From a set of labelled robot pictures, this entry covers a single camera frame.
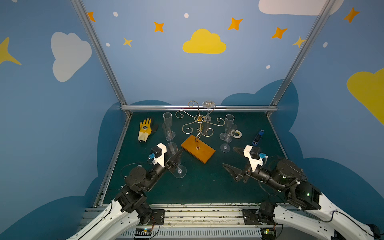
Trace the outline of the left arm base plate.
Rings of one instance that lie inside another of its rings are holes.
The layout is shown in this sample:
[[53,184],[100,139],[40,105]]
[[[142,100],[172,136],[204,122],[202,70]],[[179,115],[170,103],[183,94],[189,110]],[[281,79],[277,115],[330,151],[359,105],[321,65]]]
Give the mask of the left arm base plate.
[[165,221],[165,212],[166,211],[164,209],[152,210],[149,217],[141,219],[141,225],[152,226],[153,224],[159,224],[160,226],[163,226]]

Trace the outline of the aluminium frame post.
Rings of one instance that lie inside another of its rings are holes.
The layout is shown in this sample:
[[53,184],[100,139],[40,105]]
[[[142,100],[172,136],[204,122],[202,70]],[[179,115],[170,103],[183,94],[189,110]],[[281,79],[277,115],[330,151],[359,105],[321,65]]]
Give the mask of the aluminium frame post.
[[103,50],[103,47],[101,45],[101,42],[97,36],[97,33],[93,27],[92,21],[90,20],[90,17],[88,15],[88,12],[86,10],[86,7],[81,0],[71,0],[71,3],[73,4],[75,11],[77,12],[78,17],[80,18],[82,25],[92,43],[92,46],[94,47],[94,50],[101,62],[101,65],[107,75],[107,78],[121,104],[121,107],[123,105],[127,104],[127,101],[124,97],[124,94],[122,92],[122,89],[118,83],[118,80],[113,72],[113,69],[107,59],[107,56]]
[[278,104],[280,100],[282,99],[284,93],[288,89],[289,85],[291,84],[294,76],[298,72],[300,66],[304,62],[304,59],[306,58],[307,54],[309,53],[312,45],[316,41],[318,35],[322,31],[323,27],[325,26],[328,18],[331,15],[331,10],[333,6],[336,4],[337,1],[335,0],[327,0],[325,1],[325,4],[323,8],[321,9],[318,17],[316,18],[312,28],[310,29],[307,39],[304,42],[304,45],[300,48],[295,60],[293,61],[292,66],[290,67],[286,77],[283,79],[280,87],[278,88],[275,96],[273,97],[269,110],[266,112],[266,116],[269,119],[273,112],[278,110]]

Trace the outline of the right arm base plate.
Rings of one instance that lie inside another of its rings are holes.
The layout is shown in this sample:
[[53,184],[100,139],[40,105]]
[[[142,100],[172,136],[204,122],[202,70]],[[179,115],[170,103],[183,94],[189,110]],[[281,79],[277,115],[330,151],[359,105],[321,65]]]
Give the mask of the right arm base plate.
[[274,225],[274,214],[266,210],[243,209],[245,225]]

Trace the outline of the yellow black work glove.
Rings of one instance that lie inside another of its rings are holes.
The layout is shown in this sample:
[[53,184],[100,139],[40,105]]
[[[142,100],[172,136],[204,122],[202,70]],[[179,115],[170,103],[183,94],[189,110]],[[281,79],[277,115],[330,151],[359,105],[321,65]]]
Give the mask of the yellow black work glove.
[[159,128],[158,124],[154,124],[152,118],[144,119],[140,122],[140,130],[138,135],[138,141],[140,143],[146,142],[151,134],[154,134]]

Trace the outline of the aluminium rail base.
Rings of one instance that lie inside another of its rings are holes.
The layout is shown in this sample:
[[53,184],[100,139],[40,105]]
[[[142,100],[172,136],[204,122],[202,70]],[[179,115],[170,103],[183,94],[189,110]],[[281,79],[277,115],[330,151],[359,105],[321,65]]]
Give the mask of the aluminium rail base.
[[327,220],[316,220],[292,212],[279,205],[257,204],[171,204],[158,205],[155,209],[165,209],[164,225],[176,228],[233,228],[235,225],[245,226],[243,209],[266,210],[273,213],[277,226],[291,227],[319,240],[333,240],[338,230],[332,226],[333,217]]

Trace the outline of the aluminium frame left post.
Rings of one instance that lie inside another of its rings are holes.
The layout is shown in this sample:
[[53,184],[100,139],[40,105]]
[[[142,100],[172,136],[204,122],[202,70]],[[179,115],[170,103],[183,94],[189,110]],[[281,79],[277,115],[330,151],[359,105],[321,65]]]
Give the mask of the aluminium frame left post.
[[101,62],[101,65],[107,75],[107,78],[121,104],[121,107],[123,105],[127,104],[127,101],[124,97],[124,94],[122,92],[122,89],[118,83],[118,80],[113,72],[113,69],[107,59],[107,56],[103,50],[103,47],[101,45],[101,42],[97,36],[97,33],[93,27],[92,21],[90,20],[90,17],[88,15],[88,12],[86,10],[86,7],[81,0],[71,0],[71,3],[73,4],[75,11],[77,12],[78,17],[80,18],[82,25],[92,43],[92,46],[94,47],[94,50]]

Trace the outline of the right circuit board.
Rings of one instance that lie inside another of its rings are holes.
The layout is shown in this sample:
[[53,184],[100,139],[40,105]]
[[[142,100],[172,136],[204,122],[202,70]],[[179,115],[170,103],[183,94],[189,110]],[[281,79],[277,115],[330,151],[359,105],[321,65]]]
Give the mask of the right circuit board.
[[277,232],[275,229],[262,228],[261,229],[262,240],[275,240]]

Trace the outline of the wine glass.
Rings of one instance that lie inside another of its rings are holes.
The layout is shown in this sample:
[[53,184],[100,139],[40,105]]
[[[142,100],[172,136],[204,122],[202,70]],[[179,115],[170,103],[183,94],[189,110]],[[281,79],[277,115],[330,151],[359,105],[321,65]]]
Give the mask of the wine glass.
[[204,114],[204,121],[210,122],[212,120],[212,117],[210,116],[211,112],[215,110],[216,104],[213,101],[204,101],[202,103],[202,106],[204,109],[207,110],[207,112]]
[[171,142],[176,137],[176,133],[173,132],[172,128],[169,125],[167,125],[166,123],[163,123],[162,127],[163,127],[163,130],[164,130],[164,134],[165,134],[166,140],[168,142]]
[[221,145],[220,149],[224,153],[228,153],[231,150],[229,143],[232,141],[235,131],[237,130],[237,125],[232,124],[228,130],[228,135],[226,137],[225,143]]
[[185,166],[181,165],[181,157],[183,149],[179,150],[176,143],[167,144],[167,157],[172,164],[173,175],[177,179],[182,179],[187,174],[187,169]]
[[169,125],[172,128],[172,125],[173,125],[172,113],[170,113],[170,112],[164,113],[163,114],[163,119],[164,119],[164,123],[166,123],[167,125]]
[[235,117],[232,114],[227,114],[225,116],[225,125],[224,125],[225,131],[220,134],[220,139],[222,141],[226,140],[226,137],[228,135],[228,130],[229,130],[230,126],[233,124],[234,119],[235,119]]

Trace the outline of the aluminium frame back bar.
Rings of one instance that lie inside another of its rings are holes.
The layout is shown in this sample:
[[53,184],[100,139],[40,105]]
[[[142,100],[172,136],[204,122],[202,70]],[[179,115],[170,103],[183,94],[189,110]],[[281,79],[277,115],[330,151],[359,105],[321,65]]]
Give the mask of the aluminium frame back bar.
[[[166,112],[175,112],[175,111],[204,111],[202,106],[192,106],[187,105],[122,105],[121,110],[123,111],[166,111]],[[215,111],[218,112],[276,112],[278,110],[277,106],[216,106]]]

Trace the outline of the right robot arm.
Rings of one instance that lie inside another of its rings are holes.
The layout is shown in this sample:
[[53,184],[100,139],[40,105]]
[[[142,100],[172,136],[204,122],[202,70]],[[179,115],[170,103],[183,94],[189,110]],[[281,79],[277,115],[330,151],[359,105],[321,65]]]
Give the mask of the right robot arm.
[[303,170],[288,159],[280,159],[272,171],[264,167],[268,156],[259,147],[247,145],[235,148],[248,160],[244,170],[224,164],[235,182],[256,180],[273,190],[284,193],[288,203],[305,212],[301,215],[276,203],[263,202],[251,216],[244,215],[247,224],[258,221],[267,225],[288,226],[318,240],[379,240],[380,228],[354,219],[331,202],[324,193],[307,180]]

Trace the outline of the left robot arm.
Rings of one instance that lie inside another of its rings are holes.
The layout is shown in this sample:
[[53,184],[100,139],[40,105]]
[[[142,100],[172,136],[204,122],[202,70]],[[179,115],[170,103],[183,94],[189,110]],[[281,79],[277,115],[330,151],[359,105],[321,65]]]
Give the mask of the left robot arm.
[[105,210],[95,217],[70,240],[115,240],[127,229],[150,221],[153,210],[146,193],[166,172],[174,172],[181,161],[183,150],[173,156],[165,154],[163,166],[155,164],[151,170],[136,167],[126,177],[126,184]]

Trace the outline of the white tape roll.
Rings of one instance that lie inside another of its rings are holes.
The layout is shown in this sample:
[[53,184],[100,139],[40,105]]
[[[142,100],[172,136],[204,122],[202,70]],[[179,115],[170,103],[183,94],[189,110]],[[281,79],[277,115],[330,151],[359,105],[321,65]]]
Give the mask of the white tape roll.
[[234,138],[235,139],[240,139],[242,137],[242,132],[239,130],[236,130],[234,133]]

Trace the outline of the aluminium frame right post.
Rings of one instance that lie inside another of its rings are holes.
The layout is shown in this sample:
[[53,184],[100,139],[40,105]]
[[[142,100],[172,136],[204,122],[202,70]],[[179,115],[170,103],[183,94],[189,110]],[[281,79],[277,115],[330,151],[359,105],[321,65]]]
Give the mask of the aluminium frame right post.
[[269,119],[273,112],[278,110],[278,104],[280,100],[282,99],[284,93],[288,89],[289,85],[291,84],[294,76],[298,72],[300,66],[304,62],[304,59],[306,58],[307,54],[309,53],[312,45],[316,41],[318,35],[322,31],[323,27],[325,26],[328,18],[331,15],[331,10],[333,6],[336,4],[337,1],[335,0],[327,0],[325,1],[325,4],[323,8],[321,9],[318,17],[316,18],[312,28],[310,29],[307,39],[304,42],[304,45],[300,48],[295,60],[293,61],[292,66],[290,67],[286,77],[283,79],[280,87],[278,88],[275,96],[273,97],[269,110],[266,112],[266,116]]

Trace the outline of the left circuit board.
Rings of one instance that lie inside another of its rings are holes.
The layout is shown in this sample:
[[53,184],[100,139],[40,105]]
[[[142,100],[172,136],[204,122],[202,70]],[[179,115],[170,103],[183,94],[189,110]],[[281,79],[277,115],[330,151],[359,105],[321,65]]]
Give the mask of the left circuit board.
[[149,229],[135,229],[134,239],[149,239],[154,236],[156,231],[150,231]]

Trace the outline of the circuit board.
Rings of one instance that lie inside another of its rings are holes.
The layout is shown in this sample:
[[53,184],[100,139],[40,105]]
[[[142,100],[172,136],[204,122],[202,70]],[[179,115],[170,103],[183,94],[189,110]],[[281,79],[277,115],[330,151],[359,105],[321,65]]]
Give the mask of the circuit board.
[[134,239],[149,239],[154,236],[156,231],[150,231],[149,229],[135,229]]
[[275,240],[277,232],[275,229],[262,228],[261,229],[262,240]]

